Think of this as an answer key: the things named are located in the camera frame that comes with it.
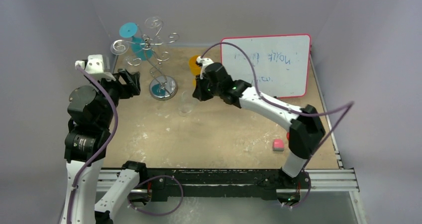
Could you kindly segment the clear tumbler glass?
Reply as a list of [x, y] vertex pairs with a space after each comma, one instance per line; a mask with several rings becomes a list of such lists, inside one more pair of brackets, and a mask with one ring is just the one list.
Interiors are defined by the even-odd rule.
[[198, 103], [199, 103], [199, 100], [193, 97], [192, 91], [182, 92], [180, 103], [178, 106], [179, 115], [187, 116], [195, 109]]

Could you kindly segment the blue plastic wine glass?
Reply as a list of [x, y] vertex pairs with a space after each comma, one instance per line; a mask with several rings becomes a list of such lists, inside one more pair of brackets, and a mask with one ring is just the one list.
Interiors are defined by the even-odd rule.
[[119, 34], [122, 38], [131, 38], [132, 43], [130, 44], [132, 52], [137, 58], [140, 58], [142, 61], [152, 57], [151, 50], [145, 50], [144, 40], [136, 36], [138, 32], [138, 25], [134, 22], [128, 22], [123, 24], [119, 29]]

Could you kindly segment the clear champagne flute glass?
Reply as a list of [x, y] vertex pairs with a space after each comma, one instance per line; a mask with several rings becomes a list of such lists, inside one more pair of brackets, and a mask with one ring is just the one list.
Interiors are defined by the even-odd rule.
[[158, 16], [152, 16], [146, 19], [145, 26], [151, 29], [151, 32], [146, 34], [144, 38], [146, 47], [153, 49], [156, 46], [164, 45], [164, 40], [160, 36], [163, 20]]

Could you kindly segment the clear wine glass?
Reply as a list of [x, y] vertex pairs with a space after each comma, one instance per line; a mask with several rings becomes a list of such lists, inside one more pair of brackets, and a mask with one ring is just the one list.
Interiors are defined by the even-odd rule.
[[119, 55], [125, 54], [129, 50], [129, 48], [130, 48], [129, 41], [119, 39], [119, 40], [115, 40], [111, 44], [110, 51], [112, 54], [119, 56]]

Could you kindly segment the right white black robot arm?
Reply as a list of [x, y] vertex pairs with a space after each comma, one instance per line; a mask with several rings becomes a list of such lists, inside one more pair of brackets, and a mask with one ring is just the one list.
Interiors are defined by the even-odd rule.
[[316, 108], [311, 105], [304, 108], [289, 105], [259, 93], [250, 83], [233, 80], [221, 63], [209, 58], [199, 58], [191, 70], [196, 76], [193, 97], [197, 100], [202, 102], [219, 97], [228, 105], [255, 112], [273, 121], [288, 133], [290, 154], [281, 168], [279, 180], [287, 188], [298, 183], [299, 173], [325, 136]]

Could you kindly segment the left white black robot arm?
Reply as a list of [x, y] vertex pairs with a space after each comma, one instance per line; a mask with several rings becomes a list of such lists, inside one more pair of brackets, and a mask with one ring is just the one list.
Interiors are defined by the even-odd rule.
[[67, 192], [60, 220], [63, 224], [110, 224], [130, 191], [148, 184], [146, 165], [127, 161], [117, 180], [96, 201], [106, 148], [117, 128], [116, 108], [121, 99], [140, 94], [140, 73], [120, 69], [112, 80], [89, 81], [89, 85], [73, 90], [69, 96], [69, 132], [64, 153]]

